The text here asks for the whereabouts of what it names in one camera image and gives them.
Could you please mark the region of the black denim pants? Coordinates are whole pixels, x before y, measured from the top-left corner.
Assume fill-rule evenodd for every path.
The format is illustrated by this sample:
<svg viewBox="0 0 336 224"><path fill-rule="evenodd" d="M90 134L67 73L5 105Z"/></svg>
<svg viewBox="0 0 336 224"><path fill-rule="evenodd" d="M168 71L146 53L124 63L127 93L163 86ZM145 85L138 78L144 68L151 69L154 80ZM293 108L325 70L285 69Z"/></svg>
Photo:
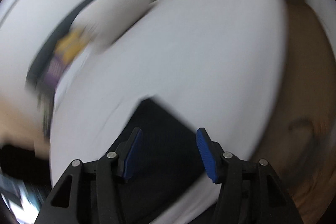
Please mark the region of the black denim pants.
<svg viewBox="0 0 336 224"><path fill-rule="evenodd" d="M142 130L136 172L118 176L117 147L135 127ZM97 161L96 201L99 223L151 223L181 198L204 174L196 135L157 102L141 101L110 146L114 157Z"/></svg>

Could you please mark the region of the purple cushion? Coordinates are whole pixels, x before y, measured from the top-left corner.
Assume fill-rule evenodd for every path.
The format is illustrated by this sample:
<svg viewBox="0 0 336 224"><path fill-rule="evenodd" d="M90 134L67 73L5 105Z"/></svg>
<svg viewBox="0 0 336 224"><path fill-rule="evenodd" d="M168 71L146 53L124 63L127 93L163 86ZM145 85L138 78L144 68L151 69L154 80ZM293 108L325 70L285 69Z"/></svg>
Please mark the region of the purple cushion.
<svg viewBox="0 0 336 224"><path fill-rule="evenodd" d="M67 69L68 64L65 63L60 57L54 55L43 73L43 84L51 91L55 92L57 85Z"/></svg>

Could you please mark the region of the yellow cushion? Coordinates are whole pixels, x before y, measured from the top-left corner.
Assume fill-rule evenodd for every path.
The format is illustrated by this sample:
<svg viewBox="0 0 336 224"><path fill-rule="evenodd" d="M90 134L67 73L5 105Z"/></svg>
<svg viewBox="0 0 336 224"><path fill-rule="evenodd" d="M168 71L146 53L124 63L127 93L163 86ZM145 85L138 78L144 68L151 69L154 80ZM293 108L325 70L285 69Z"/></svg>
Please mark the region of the yellow cushion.
<svg viewBox="0 0 336 224"><path fill-rule="evenodd" d="M75 28L56 43L54 55L64 65L69 65L89 42L89 35L84 30Z"/></svg>

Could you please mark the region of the beige puffy pillow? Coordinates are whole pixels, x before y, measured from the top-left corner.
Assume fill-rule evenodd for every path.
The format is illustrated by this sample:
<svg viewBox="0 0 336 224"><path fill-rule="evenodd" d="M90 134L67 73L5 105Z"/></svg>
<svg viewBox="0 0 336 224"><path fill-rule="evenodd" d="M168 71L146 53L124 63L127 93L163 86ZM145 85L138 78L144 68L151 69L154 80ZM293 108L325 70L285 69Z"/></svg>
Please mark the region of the beige puffy pillow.
<svg viewBox="0 0 336 224"><path fill-rule="evenodd" d="M107 50L151 8L152 0L94 0L71 24L95 52Z"/></svg>

